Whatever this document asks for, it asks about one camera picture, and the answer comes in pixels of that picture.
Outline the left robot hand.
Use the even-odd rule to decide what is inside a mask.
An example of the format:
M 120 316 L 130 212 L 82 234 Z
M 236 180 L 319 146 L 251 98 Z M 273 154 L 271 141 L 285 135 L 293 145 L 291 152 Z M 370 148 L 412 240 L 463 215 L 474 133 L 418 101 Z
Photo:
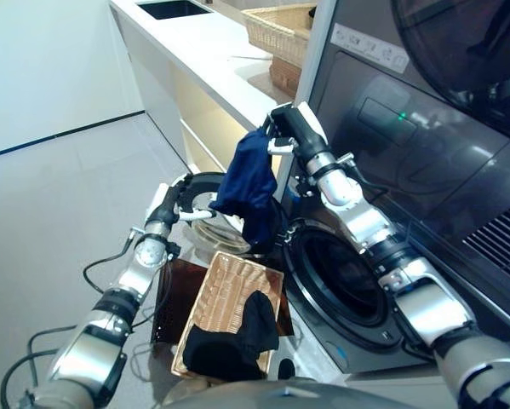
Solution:
M 217 193 L 223 173 L 201 172 L 186 173 L 166 188 L 161 202 L 151 210 L 146 223 L 162 222 L 168 227 L 178 221 L 193 222 L 216 217 L 216 211 L 205 205 L 199 209 L 194 206 L 196 197 L 203 193 Z

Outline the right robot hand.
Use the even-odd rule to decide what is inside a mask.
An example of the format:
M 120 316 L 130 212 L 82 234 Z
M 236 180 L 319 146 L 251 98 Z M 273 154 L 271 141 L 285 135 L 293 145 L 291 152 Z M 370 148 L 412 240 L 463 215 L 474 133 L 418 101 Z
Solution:
M 328 142 L 318 119 L 303 101 L 292 102 L 271 110 L 262 125 L 269 139 L 267 151 L 271 155 L 294 154 L 306 164 L 319 153 L 328 151 Z

